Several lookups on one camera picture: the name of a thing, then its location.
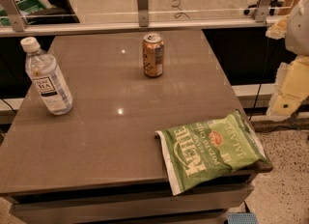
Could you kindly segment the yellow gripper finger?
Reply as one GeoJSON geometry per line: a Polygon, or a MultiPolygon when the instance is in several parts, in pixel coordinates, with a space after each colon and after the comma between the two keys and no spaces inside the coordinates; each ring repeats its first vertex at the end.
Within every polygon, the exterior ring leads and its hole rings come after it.
{"type": "Polygon", "coordinates": [[[268,103],[269,117],[290,117],[309,97],[309,57],[297,56],[291,63],[281,63],[275,90],[268,103]]]}
{"type": "Polygon", "coordinates": [[[266,31],[266,36],[274,40],[283,39],[286,34],[288,18],[289,17],[285,15],[278,22],[269,27],[266,31]]]}

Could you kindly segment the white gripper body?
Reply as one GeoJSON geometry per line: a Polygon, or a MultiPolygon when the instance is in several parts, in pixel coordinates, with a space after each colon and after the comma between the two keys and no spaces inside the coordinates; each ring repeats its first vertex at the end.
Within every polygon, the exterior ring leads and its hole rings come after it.
{"type": "Polygon", "coordinates": [[[286,48],[297,55],[309,55],[309,2],[299,2],[291,11],[286,28],[286,48]]]}

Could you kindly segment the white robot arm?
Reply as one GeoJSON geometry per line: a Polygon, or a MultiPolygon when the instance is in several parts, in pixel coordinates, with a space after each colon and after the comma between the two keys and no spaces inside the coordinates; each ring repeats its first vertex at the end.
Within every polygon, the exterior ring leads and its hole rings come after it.
{"type": "Polygon", "coordinates": [[[271,39],[284,39],[287,50],[296,57],[281,63],[275,78],[275,90],[267,108],[267,116],[284,121],[309,97],[309,0],[299,0],[292,11],[266,31],[271,39]]]}

